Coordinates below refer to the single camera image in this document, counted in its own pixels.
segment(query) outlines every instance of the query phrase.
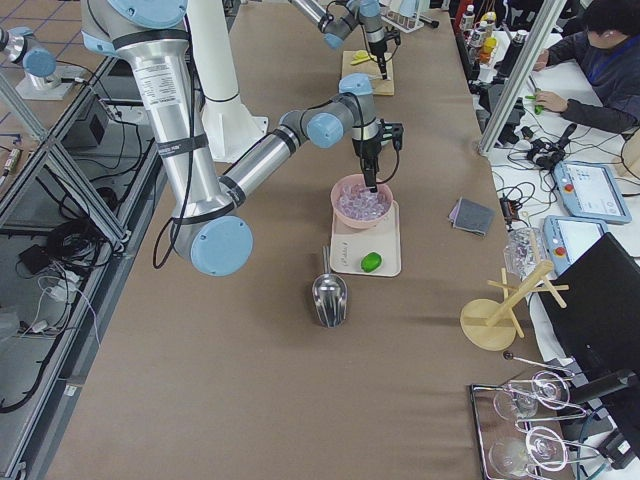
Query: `round wooden base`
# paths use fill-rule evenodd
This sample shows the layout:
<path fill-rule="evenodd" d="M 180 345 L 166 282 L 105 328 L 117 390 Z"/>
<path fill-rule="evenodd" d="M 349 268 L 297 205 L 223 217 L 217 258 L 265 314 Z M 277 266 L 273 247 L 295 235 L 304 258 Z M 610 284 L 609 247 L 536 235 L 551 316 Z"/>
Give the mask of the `round wooden base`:
<path fill-rule="evenodd" d="M 487 318 L 499 307 L 500 303 L 485 298 L 473 300 L 463 307 L 460 325 L 474 345 L 495 352 L 504 350 L 515 340 L 516 329 L 509 318 L 500 319 L 493 327 L 486 325 Z"/>

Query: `blue framed tablet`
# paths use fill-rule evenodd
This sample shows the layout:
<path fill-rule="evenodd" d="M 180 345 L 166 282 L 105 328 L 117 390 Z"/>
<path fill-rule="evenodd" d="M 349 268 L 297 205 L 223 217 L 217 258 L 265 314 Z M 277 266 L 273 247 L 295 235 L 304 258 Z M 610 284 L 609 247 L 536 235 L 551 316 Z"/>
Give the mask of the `blue framed tablet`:
<path fill-rule="evenodd" d="M 560 275 L 609 229 L 604 220 L 549 215 L 542 231 L 549 258 Z"/>
<path fill-rule="evenodd" d="M 606 165 L 559 162 L 553 170 L 558 192 L 574 217 L 629 223 L 631 212 Z"/>

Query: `blue lanyard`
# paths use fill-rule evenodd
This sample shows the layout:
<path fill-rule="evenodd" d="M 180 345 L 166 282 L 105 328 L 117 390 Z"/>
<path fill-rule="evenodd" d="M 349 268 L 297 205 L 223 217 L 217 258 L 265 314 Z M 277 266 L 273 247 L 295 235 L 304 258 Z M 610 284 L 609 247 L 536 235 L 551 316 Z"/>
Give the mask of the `blue lanyard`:
<path fill-rule="evenodd" d="M 620 55 L 625 53 L 627 50 L 629 50 L 631 47 L 633 47 L 638 42 L 640 42 L 640 35 L 637 35 L 637 36 L 633 37 L 632 39 L 628 40 L 627 43 L 625 43 L 620 48 L 620 50 L 617 50 L 616 52 L 612 53 L 609 56 L 609 58 L 607 58 L 604 62 L 601 62 L 595 68 L 591 69 L 591 71 L 589 72 L 589 75 L 587 75 L 587 78 L 589 79 L 589 83 L 591 85 L 593 85 L 593 83 L 597 80 L 597 78 L 600 76 L 602 71 L 605 68 L 607 68 L 611 64 L 611 62 L 613 62 L 616 58 L 618 58 Z"/>

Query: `bowl of ice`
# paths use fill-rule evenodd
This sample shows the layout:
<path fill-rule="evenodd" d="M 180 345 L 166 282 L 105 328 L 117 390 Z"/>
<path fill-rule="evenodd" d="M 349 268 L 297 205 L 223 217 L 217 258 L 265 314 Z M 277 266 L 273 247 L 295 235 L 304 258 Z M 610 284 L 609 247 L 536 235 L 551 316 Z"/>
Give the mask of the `bowl of ice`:
<path fill-rule="evenodd" d="M 393 194 L 386 184 L 371 192 L 364 184 L 362 174 L 344 177 L 331 189 L 331 205 L 336 217 L 351 228 L 364 230 L 378 224 L 387 216 Z"/>

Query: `bowl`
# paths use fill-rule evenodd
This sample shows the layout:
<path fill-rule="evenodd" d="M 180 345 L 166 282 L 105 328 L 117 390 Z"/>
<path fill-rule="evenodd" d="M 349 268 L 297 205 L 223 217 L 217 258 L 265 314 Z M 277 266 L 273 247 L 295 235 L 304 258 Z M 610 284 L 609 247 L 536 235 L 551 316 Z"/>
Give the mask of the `bowl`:
<path fill-rule="evenodd" d="M 380 223 L 389 214 L 389 211 L 391 210 L 391 203 L 393 202 L 391 189 L 386 184 L 378 185 L 378 193 L 385 196 L 385 203 L 388 204 L 387 209 L 380 216 L 374 219 L 358 220 L 356 218 L 349 217 L 340 209 L 339 206 L 343 187 L 354 187 L 356 185 L 362 185 L 364 187 L 364 184 L 364 176 L 361 173 L 358 173 L 341 178 L 331 189 L 331 205 L 333 206 L 333 211 L 336 217 L 338 217 L 338 219 L 346 226 L 358 230 L 371 228 Z"/>

